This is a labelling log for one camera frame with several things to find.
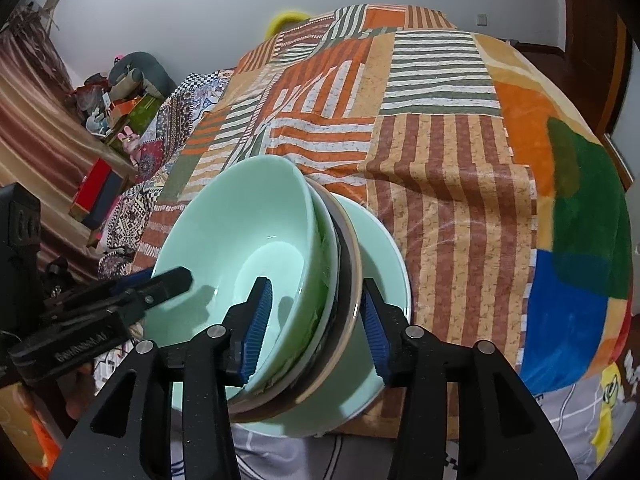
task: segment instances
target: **patterned blanket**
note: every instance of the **patterned blanket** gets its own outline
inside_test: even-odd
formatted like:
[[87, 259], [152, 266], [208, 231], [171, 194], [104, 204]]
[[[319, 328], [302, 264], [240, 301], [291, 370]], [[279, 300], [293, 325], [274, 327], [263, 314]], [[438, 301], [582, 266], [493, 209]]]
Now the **patterned blanket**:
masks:
[[[601, 372], [628, 333], [622, 186], [575, 107], [507, 44], [440, 12], [352, 6], [239, 62], [177, 153], [138, 247], [152, 266], [215, 176], [276, 153], [365, 205], [407, 264], [413, 320], [491, 339], [535, 394]], [[394, 436], [399, 393], [343, 429]], [[457, 434], [450, 393], [449, 436]]]

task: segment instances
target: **yellow round object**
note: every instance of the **yellow round object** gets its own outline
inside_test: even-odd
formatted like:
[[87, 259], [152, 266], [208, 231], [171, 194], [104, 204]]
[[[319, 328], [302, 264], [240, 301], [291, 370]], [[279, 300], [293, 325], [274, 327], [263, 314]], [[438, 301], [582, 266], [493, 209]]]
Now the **yellow round object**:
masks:
[[276, 34], [278, 34], [287, 23], [299, 23], [304, 22], [311, 18], [304, 12], [296, 12], [295, 10], [288, 10], [287, 12], [281, 12], [275, 18], [271, 20], [269, 27], [267, 27], [267, 33], [264, 35], [264, 39], [268, 40]]

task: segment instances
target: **stack of bowls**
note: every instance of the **stack of bowls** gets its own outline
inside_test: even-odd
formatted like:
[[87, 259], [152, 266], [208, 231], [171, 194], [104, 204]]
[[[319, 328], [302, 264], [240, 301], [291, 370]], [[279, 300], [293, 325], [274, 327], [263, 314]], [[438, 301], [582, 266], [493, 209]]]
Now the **stack of bowls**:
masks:
[[[222, 322], [258, 276], [271, 280], [255, 374], [243, 388], [226, 388], [232, 421], [261, 434], [310, 436], [337, 428], [379, 395], [359, 322], [362, 279], [375, 278], [407, 314], [410, 293], [398, 248], [361, 206], [305, 180], [286, 158], [254, 156], [186, 207], [154, 273], [178, 266], [191, 271], [191, 290], [146, 314], [145, 337], [159, 346]], [[182, 407], [180, 383], [172, 404]]]

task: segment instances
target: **curtain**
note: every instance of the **curtain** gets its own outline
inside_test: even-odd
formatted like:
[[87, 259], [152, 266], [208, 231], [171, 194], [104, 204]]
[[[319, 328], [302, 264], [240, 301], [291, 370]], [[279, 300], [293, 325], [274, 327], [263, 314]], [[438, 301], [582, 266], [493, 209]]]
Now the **curtain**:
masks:
[[69, 216], [82, 178], [98, 158], [119, 174], [132, 167], [63, 106], [66, 68], [37, 10], [14, 11], [0, 32], [0, 186], [19, 182], [40, 199], [41, 265], [61, 255], [84, 280], [97, 273], [90, 231]]

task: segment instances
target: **blue patch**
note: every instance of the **blue patch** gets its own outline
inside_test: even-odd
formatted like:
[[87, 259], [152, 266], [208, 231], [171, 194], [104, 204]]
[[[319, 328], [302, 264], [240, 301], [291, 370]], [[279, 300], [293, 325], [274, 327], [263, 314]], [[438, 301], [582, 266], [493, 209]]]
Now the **blue patch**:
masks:
[[534, 395], [582, 377], [598, 350], [607, 317], [609, 298], [561, 282], [552, 260], [552, 253], [538, 250], [527, 307], [520, 377]]

